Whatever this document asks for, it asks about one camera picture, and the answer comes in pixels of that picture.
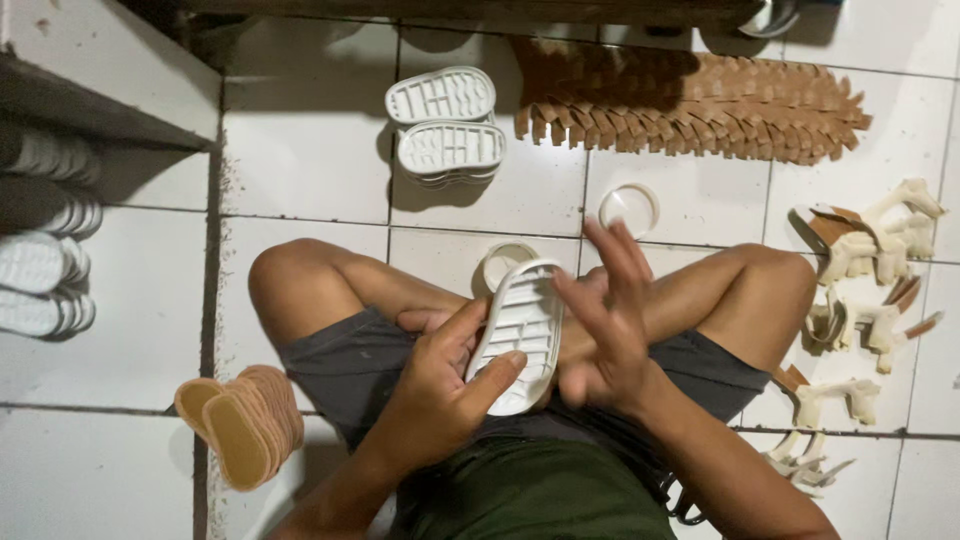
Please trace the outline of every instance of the white sneaker sole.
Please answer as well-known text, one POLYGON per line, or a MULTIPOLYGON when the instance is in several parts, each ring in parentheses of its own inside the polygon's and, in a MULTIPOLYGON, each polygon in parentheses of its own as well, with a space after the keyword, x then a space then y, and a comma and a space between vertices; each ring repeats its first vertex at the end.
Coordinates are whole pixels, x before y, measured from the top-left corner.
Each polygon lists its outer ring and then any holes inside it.
POLYGON ((507 273, 493 295, 487 329, 464 380, 469 382, 491 360, 510 351, 526 353, 527 365, 490 407, 492 416, 530 410, 550 386, 564 322, 564 302, 550 286, 559 266, 548 258, 524 262, 507 273))

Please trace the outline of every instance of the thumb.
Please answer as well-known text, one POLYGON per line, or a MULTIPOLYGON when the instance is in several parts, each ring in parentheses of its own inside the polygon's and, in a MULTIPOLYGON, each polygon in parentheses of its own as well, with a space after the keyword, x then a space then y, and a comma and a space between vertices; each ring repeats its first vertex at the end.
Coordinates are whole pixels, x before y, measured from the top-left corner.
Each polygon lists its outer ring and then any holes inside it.
POLYGON ((521 351, 510 351, 491 360, 464 386, 460 396, 463 408, 471 416, 483 417, 526 365, 527 355, 521 351))

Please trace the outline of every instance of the floor tile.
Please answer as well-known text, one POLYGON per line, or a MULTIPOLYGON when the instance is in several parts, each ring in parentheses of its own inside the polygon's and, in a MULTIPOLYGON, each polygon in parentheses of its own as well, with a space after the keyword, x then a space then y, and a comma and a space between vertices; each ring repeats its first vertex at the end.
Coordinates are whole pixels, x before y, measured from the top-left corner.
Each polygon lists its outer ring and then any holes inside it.
POLYGON ((619 154, 591 151, 587 215, 599 215, 610 190, 643 184, 660 202, 657 226, 644 241, 732 246, 760 242, 770 163, 707 155, 619 154))
POLYGON ((933 247, 936 260, 960 262, 960 82, 954 84, 953 121, 947 143, 947 164, 940 202, 953 211, 937 220, 933 247))
POLYGON ((960 362, 956 336, 960 331, 960 266, 931 264, 924 316, 937 311, 946 316, 936 328, 920 337, 917 374, 910 405, 911 433, 960 435, 960 417, 945 414, 960 410, 960 362))
POLYGON ((393 26, 255 22, 225 79, 221 210, 386 223, 395 70, 393 26))
POLYGON ((960 3, 950 0, 845 2, 803 13, 784 57, 842 67, 952 77, 960 47, 960 3))
POLYGON ((960 442, 903 441, 890 540, 956 537, 960 528, 958 478, 960 442))
MULTIPOLYGON (((233 379, 253 364, 280 367, 276 352, 260 328, 253 310, 247 276, 253 260, 264 250, 305 237, 317 238, 380 260, 386 260, 387 257, 386 227, 254 217, 224 219, 217 292, 217 379, 233 379)), ((300 409, 313 410, 310 401, 296 385, 294 390, 300 409)))
MULTIPOLYGON (((650 263, 650 269, 653 270, 655 278, 662 278, 693 264, 701 258, 720 251, 714 248, 664 246, 645 242, 640 242, 640 249, 643 250, 643 255, 647 257, 647 262, 650 263)), ((580 255, 580 275, 584 276, 593 268, 602 265, 603 261, 600 260, 596 248, 589 240, 584 240, 582 254, 580 255)))
POLYGON ((109 145, 95 191, 107 203, 206 210, 210 155, 109 145))
POLYGON ((650 36, 642 26, 606 24, 600 27, 600 41, 617 45, 770 60, 780 60, 783 55, 782 38, 754 39, 737 32, 699 28, 686 29, 679 36, 663 37, 650 36))
POLYGON ((475 298, 490 294, 483 278, 484 257, 493 246, 513 241, 527 244, 543 258, 557 260, 567 272, 576 272, 580 240, 400 228, 390 235, 390 264, 438 287, 475 298))
MULTIPOLYGON (((760 452, 773 449, 783 438, 775 433, 740 433, 740 436, 760 452)), ((809 437, 802 438, 794 455, 801 454, 808 441, 809 437)), ((827 457, 824 469, 848 459, 856 461, 837 475, 836 483, 821 488, 823 498, 814 502, 827 514, 841 538, 885 539, 900 441, 829 436, 824 443, 824 455, 827 457)))
POLYGON ((925 178, 930 193, 940 188, 953 83, 928 77, 833 70, 863 90, 863 110, 874 116, 860 145, 838 161, 812 167, 774 163, 764 243, 809 252, 787 214, 796 205, 827 203, 859 211, 906 178, 925 178))
POLYGON ((0 409, 0 537, 193 534, 193 431, 179 418, 0 409))
MULTIPOLYGON (((910 328, 923 319, 929 264, 914 263, 913 269, 923 278, 923 288, 917 301, 894 326, 895 331, 910 328)), ((890 288, 877 287, 872 276, 843 280, 837 287, 841 296, 867 305, 881 304, 890 288)), ((824 296, 825 289, 820 287, 814 302, 825 303, 824 296)), ((890 433, 906 427, 918 340, 910 340, 897 349, 890 375, 881 375, 876 371, 876 355, 867 350, 853 347, 847 352, 824 352, 820 356, 815 356, 801 346, 801 340, 802 338, 798 336, 787 351, 780 365, 783 369, 790 364, 796 365, 811 384, 833 384, 850 379, 869 379, 881 387, 875 402, 876 425, 864 426, 850 418, 845 400, 827 399, 822 405, 820 429, 890 433)), ((744 409, 743 426, 789 429, 793 425, 794 408, 786 394, 770 382, 767 384, 766 391, 744 409)))
POLYGON ((497 34, 519 34, 522 36, 551 37, 554 39, 580 39, 593 41, 597 27, 593 24, 575 24, 566 22, 526 22, 509 20, 465 20, 465 19, 422 19, 405 18, 403 24, 426 26, 466 32, 493 32, 497 34))
POLYGON ((254 540, 267 533, 337 466, 347 449, 336 430, 320 416, 304 416, 303 448, 290 454, 279 472, 256 490, 241 493, 227 486, 215 454, 207 477, 207 538, 254 540))
POLYGON ((0 333, 0 402, 154 410, 200 369, 206 216, 106 208, 90 256, 89 330, 65 341, 0 333))
POLYGON ((397 174, 392 225, 436 227, 493 233, 580 233, 587 153, 535 146, 530 137, 514 137, 514 118, 522 78, 505 37, 404 28, 400 78, 450 65, 475 65, 496 86, 496 125, 507 136, 506 155, 486 185, 456 184, 437 191, 421 189, 397 174))

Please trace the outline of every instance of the stack of shoe soles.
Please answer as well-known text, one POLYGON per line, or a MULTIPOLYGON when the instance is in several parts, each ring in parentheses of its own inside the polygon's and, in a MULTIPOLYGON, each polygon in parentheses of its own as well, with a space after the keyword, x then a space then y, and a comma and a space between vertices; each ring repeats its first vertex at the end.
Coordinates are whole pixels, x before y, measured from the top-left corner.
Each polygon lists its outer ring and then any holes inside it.
POLYGON ((216 453, 224 480, 237 491, 273 478, 303 445, 293 386, 275 367, 250 366, 226 384, 188 380, 177 389, 174 405, 216 453))
POLYGON ((86 330, 96 307, 71 287, 89 271, 90 258, 69 236, 35 231, 0 236, 0 330, 31 337, 86 330))
POLYGON ((387 113, 398 125, 397 161, 407 178, 425 189, 492 180, 506 146, 493 125, 495 103, 490 77, 470 66, 391 86, 387 113))
POLYGON ((510 37, 523 73, 516 137, 574 148, 706 152, 812 165, 856 148, 870 127, 820 65, 510 37))
POLYGON ((0 123, 0 227, 56 234, 90 234, 103 209, 84 190, 102 174, 100 158, 83 139, 0 123))

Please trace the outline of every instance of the tan insole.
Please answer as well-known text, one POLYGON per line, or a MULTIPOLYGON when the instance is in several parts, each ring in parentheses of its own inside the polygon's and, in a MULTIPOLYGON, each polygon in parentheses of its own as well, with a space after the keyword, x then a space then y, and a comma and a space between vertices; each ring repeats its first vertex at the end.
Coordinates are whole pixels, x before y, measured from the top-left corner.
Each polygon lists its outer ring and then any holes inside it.
POLYGON ((242 379, 232 380, 227 383, 227 389, 236 393, 244 409, 250 414, 250 422, 259 431, 267 445, 270 459, 270 475, 267 476, 269 479, 279 469, 280 463, 285 457, 281 456, 283 443, 281 442, 282 435, 279 428, 274 424, 266 403, 253 387, 252 382, 242 379))
POLYGON ((223 385, 216 380, 193 379, 181 384, 174 396, 177 414, 207 445, 210 438, 204 425, 204 405, 223 392, 223 385))
POLYGON ((250 491, 263 483, 271 474, 267 443, 240 397, 228 392, 208 401, 204 422, 227 483, 237 491, 250 491))
POLYGON ((294 388, 287 376, 280 370, 265 365, 254 365, 240 373, 240 377, 252 376, 253 374, 264 375, 274 380, 274 384, 280 390, 280 402, 285 412, 285 416, 293 429, 293 450, 303 445, 303 417, 297 409, 297 400, 294 397, 294 388))

